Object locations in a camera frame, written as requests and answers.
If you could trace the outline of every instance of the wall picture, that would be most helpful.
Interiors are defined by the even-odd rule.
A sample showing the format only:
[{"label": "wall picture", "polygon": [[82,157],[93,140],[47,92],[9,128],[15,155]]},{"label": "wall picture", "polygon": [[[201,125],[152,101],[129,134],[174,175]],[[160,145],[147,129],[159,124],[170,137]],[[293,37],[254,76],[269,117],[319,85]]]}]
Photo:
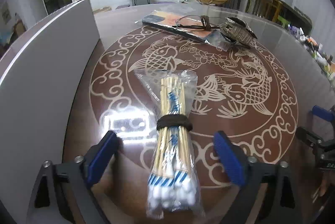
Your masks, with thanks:
[{"label": "wall picture", "polygon": [[2,19],[4,20],[5,24],[9,22],[9,20],[12,18],[10,16],[9,8],[7,2],[5,2],[1,8],[1,14],[2,14]]}]

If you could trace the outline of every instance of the blue gripper pad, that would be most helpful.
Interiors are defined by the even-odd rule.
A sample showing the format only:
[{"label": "blue gripper pad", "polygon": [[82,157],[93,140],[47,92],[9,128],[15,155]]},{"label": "blue gripper pad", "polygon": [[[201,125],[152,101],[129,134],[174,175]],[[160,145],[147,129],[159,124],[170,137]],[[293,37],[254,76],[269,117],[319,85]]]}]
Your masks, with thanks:
[{"label": "blue gripper pad", "polygon": [[109,130],[102,140],[92,146],[85,155],[87,163],[86,183],[88,187],[98,183],[114,153],[118,150],[118,138]]},{"label": "blue gripper pad", "polygon": [[323,120],[326,120],[328,122],[331,122],[334,120],[334,114],[332,111],[327,111],[324,108],[321,108],[317,105],[315,105],[312,108],[312,114],[314,114],[315,116],[318,116],[320,118],[322,118]]},{"label": "blue gripper pad", "polygon": [[214,148],[231,182],[240,187],[245,185],[249,162],[243,150],[233,145],[223,131],[214,134]]}]

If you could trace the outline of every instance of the brown tabletop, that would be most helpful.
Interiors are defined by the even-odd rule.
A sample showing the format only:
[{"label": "brown tabletop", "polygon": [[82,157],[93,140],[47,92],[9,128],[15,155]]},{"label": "brown tabletop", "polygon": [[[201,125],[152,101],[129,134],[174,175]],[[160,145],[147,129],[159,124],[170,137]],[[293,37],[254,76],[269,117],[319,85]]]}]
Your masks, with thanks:
[{"label": "brown tabletop", "polygon": [[[314,208],[310,194],[320,176],[313,169],[311,153],[294,139],[294,132],[303,125],[325,139],[332,138],[331,125],[309,114],[314,105],[330,108],[335,101],[318,65],[284,29],[252,15],[198,4],[169,5],[169,10],[178,13],[223,19],[238,14],[244,19],[258,40],[250,50],[225,52],[134,22],[154,9],[166,8],[146,5],[96,15],[102,41],[78,86],[63,160],[85,154],[107,130],[116,131],[123,144],[93,192],[110,219],[150,222],[145,203],[156,119],[153,103],[134,69],[192,70],[198,84],[189,117],[193,123],[190,135],[206,211],[200,223],[218,222],[237,192],[213,149],[212,136],[217,130],[224,130],[233,143],[260,161],[275,164],[284,157],[294,167],[300,195],[307,197],[302,204],[308,219]],[[190,212],[181,212],[166,214],[161,222],[171,221],[199,220]]]}]

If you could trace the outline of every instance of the screw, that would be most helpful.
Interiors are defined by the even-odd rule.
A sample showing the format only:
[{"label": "screw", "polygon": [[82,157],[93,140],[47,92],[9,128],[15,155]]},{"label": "screw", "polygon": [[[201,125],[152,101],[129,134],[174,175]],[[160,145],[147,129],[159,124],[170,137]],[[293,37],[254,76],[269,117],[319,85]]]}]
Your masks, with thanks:
[{"label": "screw", "polygon": [[43,163],[43,167],[48,167],[51,165],[51,161],[47,160]]},{"label": "screw", "polygon": [[282,161],[282,162],[280,162],[280,166],[286,168],[286,167],[289,166],[289,164],[287,162],[285,162],[285,161]]},{"label": "screw", "polygon": [[74,158],[74,161],[76,162],[76,163],[80,163],[80,162],[82,162],[84,160],[84,156],[82,156],[82,155],[78,155],[76,158]]},{"label": "screw", "polygon": [[249,156],[248,157],[248,162],[249,163],[255,163],[255,162],[257,162],[257,158],[255,156]]}]

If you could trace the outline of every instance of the bag of cotton swabs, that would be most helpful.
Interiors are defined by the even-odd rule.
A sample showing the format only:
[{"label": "bag of cotton swabs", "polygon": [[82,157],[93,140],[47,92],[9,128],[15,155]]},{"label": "bag of cotton swabs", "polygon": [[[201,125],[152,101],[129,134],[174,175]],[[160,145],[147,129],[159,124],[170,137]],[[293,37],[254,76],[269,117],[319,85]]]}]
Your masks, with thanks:
[{"label": "bag of cotton swabs", "polygon": [[157,105],[157,146],[148,180],[147,215],[191,209],[203,214],[200,185],[188,131],[197,75],[193,71],[136,70],[135,75]]}]

